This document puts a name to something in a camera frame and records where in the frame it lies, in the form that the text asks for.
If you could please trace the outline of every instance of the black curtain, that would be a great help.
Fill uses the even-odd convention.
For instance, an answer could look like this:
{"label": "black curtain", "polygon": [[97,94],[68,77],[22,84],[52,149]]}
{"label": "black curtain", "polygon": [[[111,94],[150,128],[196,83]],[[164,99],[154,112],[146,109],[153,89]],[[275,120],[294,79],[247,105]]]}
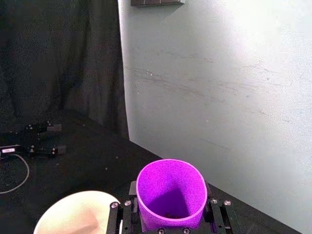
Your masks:
{"label": "black curtain", "polygon": [[128,137],[117,0],[0,0],[0,123],[76,110]]}

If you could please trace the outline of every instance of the gray wall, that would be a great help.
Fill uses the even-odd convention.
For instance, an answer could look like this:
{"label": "gray wall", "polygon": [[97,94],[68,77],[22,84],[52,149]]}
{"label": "gray wall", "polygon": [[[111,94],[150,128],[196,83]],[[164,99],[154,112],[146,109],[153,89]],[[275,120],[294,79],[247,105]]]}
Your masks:
{"label": "gray wall", "polygon": [[119,3],[131,140],[312,233],[312,1]]}

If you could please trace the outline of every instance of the white cable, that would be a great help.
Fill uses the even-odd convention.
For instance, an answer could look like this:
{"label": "white cable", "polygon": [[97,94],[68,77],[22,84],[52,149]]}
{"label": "white cable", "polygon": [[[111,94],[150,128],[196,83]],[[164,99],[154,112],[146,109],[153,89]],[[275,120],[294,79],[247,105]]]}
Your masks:
{"label": "white cable", "polygon": [[8,193],[10,193],[10,192],[12,192],[12,191],[18,189],[20,186],[22,186],[22,185],[26,182],[26,180],[27,180],[28,177],[29,177],[29,166],[28,166],[27,162],[25,161],[25,159],[22,158],[22,157],[19,156],[19,155],[14,155],[14,156],[19,157],[19,158],[23,161],[23,163],[25,163],[26,168],[27,168],[27,176],[25,177],[24,181],[23,181],[20,185],[16,186],[16,187],[13,188],[13,189],[8,190],[8,191],[0,192],[0,195],[1,195],[1,194],[8,194]]}

